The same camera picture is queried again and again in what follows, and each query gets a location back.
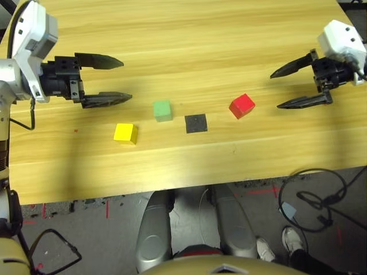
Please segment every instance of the red marking on floor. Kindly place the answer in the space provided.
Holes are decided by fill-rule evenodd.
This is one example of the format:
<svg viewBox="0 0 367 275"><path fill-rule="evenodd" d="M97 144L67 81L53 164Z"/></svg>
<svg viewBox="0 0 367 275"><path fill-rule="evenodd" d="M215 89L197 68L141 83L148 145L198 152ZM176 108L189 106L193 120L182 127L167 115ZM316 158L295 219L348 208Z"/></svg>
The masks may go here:
<svg viewBox="0 0 367 275"><path fill-rule="evenodd" d="M35 225L36 221L23 221L24 225Z"/></svg>
<svg viewBox="0 0 367 275"><path fill-rule="evenodd" d="M262 189L262 190L252 190L245 194L247 195L255 195L255 194L261 194L261 193L271 193L271 192L279 192L280 188L273 187L272 189Z"/></svg>
<svg viewBox="0 0 367 275"><path fill-rule="evenodd" d="M42 204L42 219L46 218L46 203Z"/></svg>
<svg viewBox="0 0 367 275"><path fill-rule="evenodd" d="M106 219L110 216L110 204L108 200L106 200Z"/></svg>
<svg viewBox="0 0 367 275"><path fill-rule="evenodd" d="M272 186L273 186L274 197L277 198L278 196L276 195L276 189L275 189L274 184L272 184Z"/></svg>
<svg viewBox="0 0 367 275"><path fill-rule="evenodd" d="M339 246L343 245L343 241L342 241L342 230L340 230L339 225L337 225L337 234L338 234L338 243Z"/></svg>
<svg viewBox="0 0 367 275"><path fill-rule="evenodd" d="M44 265L42 264L42 262L40 262L37 266L36 266L36 270L39 270L41 268L44 268Z"/></svg>

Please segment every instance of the floor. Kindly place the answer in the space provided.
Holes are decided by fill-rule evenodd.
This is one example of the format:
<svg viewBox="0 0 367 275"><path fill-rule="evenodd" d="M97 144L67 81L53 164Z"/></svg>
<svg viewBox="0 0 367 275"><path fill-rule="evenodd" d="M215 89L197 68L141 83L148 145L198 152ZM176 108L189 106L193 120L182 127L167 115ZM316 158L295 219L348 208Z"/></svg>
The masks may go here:
<svg viewBox="0 0 367 275"><path fill-rule="evenodd" d="M341 170L349 182L361 167ZM367 173L350 188L345 199L335 208L365 223L367 217ZM243 206L256 235L269 243L285 264L287 254L280 233L287 225L278 210L278 192L284 178L230 183L235 196ZM297 209L300 224L319 225L319 215L295 197L296 190L309 190L321 197L341 187L331 174L319 173L300 176L284 191L284 201ZM170 213L173 253L189 245L204 242L219 246L214 208L204 196L200 213L198 205L204 187L182 188L175 192L176 203ZM42 206L23 206L25 225L23 233L31 243L47 228L59 231L74 244L83 260L63 274L136 274L134 264L135 242L140 221L151 193L100 198ZM367 234L338 214L333 214L334 225L322 233L306 233L310 254L340 271L365 272L367 269ZM34 255L34 263L42 272L73 260L68 248L56 237L46 235Z"/></svg>

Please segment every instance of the shoe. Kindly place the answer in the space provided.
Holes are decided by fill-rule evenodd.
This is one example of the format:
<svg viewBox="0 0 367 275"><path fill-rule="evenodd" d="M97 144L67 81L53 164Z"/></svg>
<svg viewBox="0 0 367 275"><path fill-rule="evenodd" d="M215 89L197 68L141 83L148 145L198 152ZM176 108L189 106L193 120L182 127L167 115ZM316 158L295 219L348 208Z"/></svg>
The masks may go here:
<svg viewBox="0 0 367 275"><path fill-rule="evenodd" d="M285 227L282 231L282 243L287 249L289 255L292 255L292 253L298 249L304 250L303 242L300 239L300 236L296 230L290 226Z"/></svg>
<svg viewBox="0 0 367 275"><path fill-rule="evenodd" d="M256 239L257 253L265 262L271 262L275 259L274 252L270 249L269 244L263 238Z"/></svg>

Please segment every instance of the black pants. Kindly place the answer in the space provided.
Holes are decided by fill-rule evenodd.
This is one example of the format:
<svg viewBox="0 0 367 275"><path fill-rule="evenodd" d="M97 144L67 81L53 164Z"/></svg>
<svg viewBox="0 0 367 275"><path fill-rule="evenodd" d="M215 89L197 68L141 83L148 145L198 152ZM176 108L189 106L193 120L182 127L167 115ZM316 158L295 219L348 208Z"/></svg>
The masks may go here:
<svg viewBox="0 0 367 275"><path fill-rule="evenodd" d="M310 275L342 275L348 274L337 272L330 266L312 258L303 249L294 251L290 258L290 266Z"/></svg>

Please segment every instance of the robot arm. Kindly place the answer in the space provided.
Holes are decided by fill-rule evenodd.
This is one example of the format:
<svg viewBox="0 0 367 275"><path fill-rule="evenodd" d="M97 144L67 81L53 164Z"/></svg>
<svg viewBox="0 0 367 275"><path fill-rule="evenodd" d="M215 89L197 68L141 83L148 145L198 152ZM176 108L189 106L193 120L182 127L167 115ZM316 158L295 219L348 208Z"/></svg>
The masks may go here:
<svg viewBox="0 0 367 275"><path fill-rule="evenodd" d="M304 57L291 61L276 70L270 78L287 76L311 65L318 95L299 97L278 105L283 109L300 109L319 104L331 104L330 90L351 81L360 85L367 81L367 51L355 27L332 20L318 37L325 54L318 58L313 49Z"/></svg>
<svg viewBox="0 0 367 275"><path fill-rule="evenodd" d="M31 99L34 128L34 103L47 103L51 96L80 103L83 108L106 107L123 103L131 95L119 92L100 92L85 95L80 77L82 66L112 69L123 66L113 57L101 54L76 53L73 57L56 56L54 61L42 63L57 42L57 20L35 1L27 1L15 12L10 26L7 59L0 59L0 273L29 274L34 272L33 247L21 234L22 213L18 195L9 184L9 128L10 122L26 127L10 118L10 107L17 100ZM71 266L81 260L76 248L55 231L54 233L78 256ZM10 238L17 235L22 249Z"/></svg>

